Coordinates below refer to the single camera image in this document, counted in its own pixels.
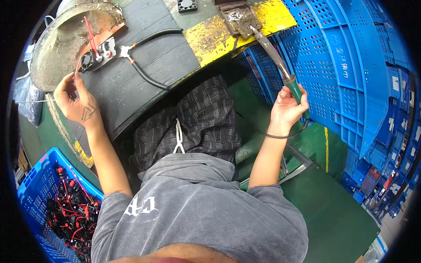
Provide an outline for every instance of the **plaid shorts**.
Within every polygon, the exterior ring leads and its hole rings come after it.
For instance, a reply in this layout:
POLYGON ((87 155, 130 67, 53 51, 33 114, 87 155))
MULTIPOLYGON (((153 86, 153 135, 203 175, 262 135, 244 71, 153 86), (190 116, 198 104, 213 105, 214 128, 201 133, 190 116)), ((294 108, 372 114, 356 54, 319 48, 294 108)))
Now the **plaid shorts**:
POLYGON ((234 100, 225 81, 220 75, 208 79, 136 129, 132 164, 143 172, 173 153, 177 145, 176 118, 181 124, 186 153, 205 153, 234 163, 241 145, 234 115, 234 100))

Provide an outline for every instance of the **pile of switches with wires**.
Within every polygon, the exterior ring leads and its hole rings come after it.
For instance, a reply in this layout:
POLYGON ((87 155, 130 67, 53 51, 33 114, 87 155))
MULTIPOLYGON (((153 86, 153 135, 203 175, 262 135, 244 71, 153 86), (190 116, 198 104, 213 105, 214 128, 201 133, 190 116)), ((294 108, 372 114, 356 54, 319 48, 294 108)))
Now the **pile of switches with wires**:
POLYGON ((64 239, 67 247, 75 251, 79 260, 91 262, 92 236, 101 201, 86 191, 75 174, 74 179, 70 179, 57 163, 55 171, 59 186, 54 200, 47 200, 45 222, 60 239, 64 239))

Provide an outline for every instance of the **tattoo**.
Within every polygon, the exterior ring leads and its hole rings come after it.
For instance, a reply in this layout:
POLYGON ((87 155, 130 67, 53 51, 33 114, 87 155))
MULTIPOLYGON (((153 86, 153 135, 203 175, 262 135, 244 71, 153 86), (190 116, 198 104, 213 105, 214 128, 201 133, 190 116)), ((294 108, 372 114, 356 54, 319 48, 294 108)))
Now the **tattoo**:
POLYGON ((94 114, 94 112, 96 111, 94 106, 90 105, 89 103, 88 103, 88 106, 89 107, 85 107, 83 109, 83 114, 82 114, 82 121, 83 122, 89 120, 92 117, 92 115, 94 114))

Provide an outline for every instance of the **white print on shirt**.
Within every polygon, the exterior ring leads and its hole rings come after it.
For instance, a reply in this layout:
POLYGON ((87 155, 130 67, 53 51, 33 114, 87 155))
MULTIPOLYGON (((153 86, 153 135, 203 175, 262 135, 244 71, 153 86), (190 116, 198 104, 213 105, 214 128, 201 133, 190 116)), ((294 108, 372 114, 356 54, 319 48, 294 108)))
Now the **white print on shirt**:
POLYGON ((133 204, 129 205, 126 208, 126 211, 124 211, 125 214, 127 215, 134 215, 134 216, 138 216, 138 214, 141 213, 146 213, 149 214, 150 212, 152 212, 153 210, 157 210, 155 208, 155 197, 148 197, 143 201, 143 204, 141 207, 137 207, 137 196, 135 198, 133 198, 133 204), (145 209, 143 209, 143 206, 145 205, 145 203, 149 200, 149 204, 150 204, 150 209, 148 209, 148 207, 146 207, 145 209))

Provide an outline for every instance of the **left hand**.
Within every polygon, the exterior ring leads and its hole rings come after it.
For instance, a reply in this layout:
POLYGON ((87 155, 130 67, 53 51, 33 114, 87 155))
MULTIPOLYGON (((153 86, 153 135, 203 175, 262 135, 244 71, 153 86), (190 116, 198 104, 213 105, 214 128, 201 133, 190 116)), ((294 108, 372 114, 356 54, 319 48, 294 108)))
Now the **left hand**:
POLYGON ((63 78, 54 91, 54 98, 65 117, 82 124, 87 131, 104 127, 98 104, 78 72, 63 78), (75 90, 79 93, 76 100, 75 90))

